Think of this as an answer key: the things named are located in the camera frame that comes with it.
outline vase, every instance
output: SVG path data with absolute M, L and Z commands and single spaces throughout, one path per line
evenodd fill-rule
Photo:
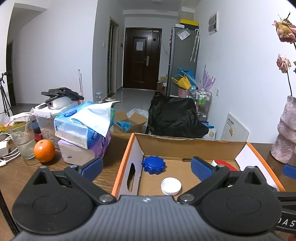
M 288 96 L 288 100 L 278 124 L 278 136 L 272 145 L 272 156 L 287 164 L 296 147 L 296 98 Z

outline flower stem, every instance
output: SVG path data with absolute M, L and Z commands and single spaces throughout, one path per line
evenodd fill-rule
M 291 96 L 293 96 L 288 72 L 287 72 L 287 75 L 288 75 L 288 82 L 289 82 L 289 86 L 290 86 Z

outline box handle hole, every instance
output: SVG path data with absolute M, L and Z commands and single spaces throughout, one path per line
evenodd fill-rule
M 129 192 L 133 190 L 133 181 L 135 179 L 135 173 L 136 173 L 135 165 L 132 163 L 129 174 L 128 174 L 128 180 L 127 180 L 127 187 Z

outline blue bottle cap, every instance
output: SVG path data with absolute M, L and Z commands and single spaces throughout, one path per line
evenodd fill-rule
M 165 162 L 158 156 L 146 157 L 142 165 L 149 174 L 160 174 L 165 170 Z

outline doorway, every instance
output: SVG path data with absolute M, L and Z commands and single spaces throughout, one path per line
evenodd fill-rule
M 6 48 L 6 72 L 7 72 L 7 89 L 11 106 L 16 106 L 15 91 L 13 87 L 13 71 L 12 71 L 12 47 L 13 41 L 7 44 Z
M 113 96 L 117 89 L 118 38 L 119 25 L 110 18 L 107 53 L 107 97 Z
M 123 88 L 156 90 L 161 33 L 160 28 L 126 28 Z

